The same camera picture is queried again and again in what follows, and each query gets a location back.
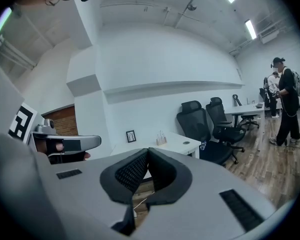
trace picture frame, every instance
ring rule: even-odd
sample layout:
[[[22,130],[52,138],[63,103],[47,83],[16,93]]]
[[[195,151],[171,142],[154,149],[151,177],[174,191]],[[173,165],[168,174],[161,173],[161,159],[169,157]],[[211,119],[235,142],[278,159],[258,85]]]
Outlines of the picture frame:
[[[137,141],[135,130],[126,131],[125,134],[126,134],[126,139],[127,139],[128,143]]]

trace black mesh chair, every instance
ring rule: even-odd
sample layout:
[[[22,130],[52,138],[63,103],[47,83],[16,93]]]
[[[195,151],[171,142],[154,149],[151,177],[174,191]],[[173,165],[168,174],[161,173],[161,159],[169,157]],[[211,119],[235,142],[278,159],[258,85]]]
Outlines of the black mesh chair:
[[[238,95],[234,94],[234,95],[232,95],[232,97],[238,103],[239,106],[242,106],[242,104],[241,104],[241,102],[240,102],[240,100],[238,98]],[[254,115],[242,115],[241,118],[244,119],[244,120],[246,120],[246,122],[243,123],[243,124],[240,124],[240,125],[241,126],[248,125],[247,131],[249,131],[250,125],[258,126],[258,129],[259,129],[259,124],[257,124],[256,122],[252,121],[256,116],[257,116],[256,114],[254,114]]]
[[[222,165],[230,156],[233,156],[234,163],[238,164],[232,148],[222,143],[210,141],[211,135],[206,111],[201,107],[201,104],[194,100],[182,103],[181,106],[182,112],[178,113],[176,118],[185,136],[201,143],[206,141],[205,149],[200,149],[200,159]]]
[[[232,122],[227,121],[224,106],[222,105],[222,100],[219,97],[213,97],[210,100],[210,104],[206,105],[205,108],[214,125],[212,131],[213,137],[222,143],[226,143],[227,146],[233,149],[245,152],[245,149],[242,146],[231,145],[241,141],[244,138],[246,129],[231,126]]]

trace chair headrest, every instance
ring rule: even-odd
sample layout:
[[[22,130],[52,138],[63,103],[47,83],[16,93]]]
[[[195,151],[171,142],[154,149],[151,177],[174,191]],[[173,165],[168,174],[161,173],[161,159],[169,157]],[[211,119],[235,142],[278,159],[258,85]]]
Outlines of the chair headrest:
[[[212,97],[210,99],[210,104],[212,106],[220,105],[220,104],[222,104],[222,99],[220,99],[219,97]]]
[[[197,100],[181,103],[181,106],[182,106],[182,112],[191,112],[202,108],[200,102]]]

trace plastic water bottle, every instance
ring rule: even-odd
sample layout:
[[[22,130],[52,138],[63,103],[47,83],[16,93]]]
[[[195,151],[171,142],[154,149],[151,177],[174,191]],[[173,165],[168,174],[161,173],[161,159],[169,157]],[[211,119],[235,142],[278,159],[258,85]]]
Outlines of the plastic water bottle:
[[[207,145],[207,142],[206,142],[206,141],[202,142],[201,145],[200,145],[200,149],[201,149],[201,150],[205,150],[206,145]]]

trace desk leg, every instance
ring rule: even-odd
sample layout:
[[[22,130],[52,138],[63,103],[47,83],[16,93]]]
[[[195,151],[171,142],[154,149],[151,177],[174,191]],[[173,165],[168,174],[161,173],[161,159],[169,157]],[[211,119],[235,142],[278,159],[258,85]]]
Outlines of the desk leg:
[[[259,129],[259,145],[258,145],[258,151],[261,151],[262,148],[263,148],[263,141],[264,141],[264,134],[265,134],[265,112],[262,111],[261,114],[260,114],[260,117],[261,117],[261,127]]]
[[[193,157],[193,158],[200,159],[200,150],[199,150],[199,147],[197,147],[197,148],[195,149],[195,151],[192,153],[192,157]]]

